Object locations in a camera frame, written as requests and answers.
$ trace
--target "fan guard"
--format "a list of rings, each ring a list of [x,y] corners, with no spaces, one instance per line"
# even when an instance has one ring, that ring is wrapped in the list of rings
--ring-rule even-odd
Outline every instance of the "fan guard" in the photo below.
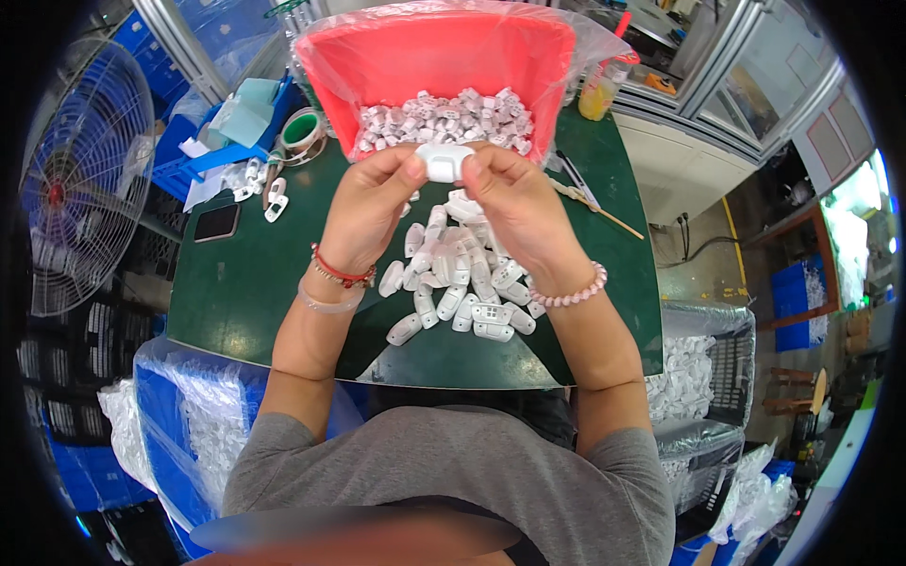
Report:
[[[111,276],[135,233],[154,166],[154,109],[138,62],[96,38],[74,42],[63,60],[59,74],[72,78],[19,188],[35,316],[69,311]]]

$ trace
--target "pen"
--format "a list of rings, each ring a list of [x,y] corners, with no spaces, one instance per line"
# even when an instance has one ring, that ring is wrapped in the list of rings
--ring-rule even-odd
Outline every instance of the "pen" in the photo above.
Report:
[[[560,149],[556,151],[557,157],[564,161],[564,170],[566,175],[569,176],[570,180],[573,181],[573,184],[576,188],[580,189],[585,194],[585,200],[592,203],[599,208],[601,205],[598,204],[598,199],[592,194],[592,190],[588,187],[588,184],[585,183],[585,179],[582,178],[582,175],[579,175],[579,170],[575,168],[573,162],[570,161],[566,154],[563,153]]]

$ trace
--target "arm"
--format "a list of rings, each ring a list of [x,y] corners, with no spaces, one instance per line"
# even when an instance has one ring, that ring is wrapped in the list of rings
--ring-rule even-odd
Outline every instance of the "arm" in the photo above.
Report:
[[[473,147],[477,154],[463,163],[466,190],[538,292],[562,296],[591,285],[591,260],[541,169],[513,151]],[[639,350],[607,293],[547,314],[579,389],[578,453],[620,428],[651,431]]]
[[[353,165],[340,181],[321,240],[321,257],[343,273],[365,273],[379,258],[400,221],[403,203],[424,185],[425,164],[414,145],[399,145]],[[309,265],[302,280],[314,301],[345,302],[362,290],[344,289]],[[333,373],[355,307],[325,313],[296,297],[274,342],[271,372],[259,414],[284,413],[324,441],[333,396]]]

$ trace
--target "red container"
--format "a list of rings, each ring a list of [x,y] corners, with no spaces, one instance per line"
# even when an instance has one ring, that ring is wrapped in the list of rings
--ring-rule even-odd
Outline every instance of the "red container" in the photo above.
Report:
[[[528,156],[541,161],[554,137],[575,47],[573,28],[539,5],[476,2],[379,6],[326,18],[295,44],[296,54],[343,153],[355,147],[359,108],[400,106],[421,90],[454,98],[466,87],[494,95],[512,87],[532,111]]]

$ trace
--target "smartphone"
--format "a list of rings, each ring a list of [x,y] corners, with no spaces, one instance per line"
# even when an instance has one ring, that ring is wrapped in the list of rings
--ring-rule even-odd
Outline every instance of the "smartphone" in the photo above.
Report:
[[[195,241],[209,242],[228,238],[236,233],[239,224],[239,205],[233,204],[201,213],[195,224]]]

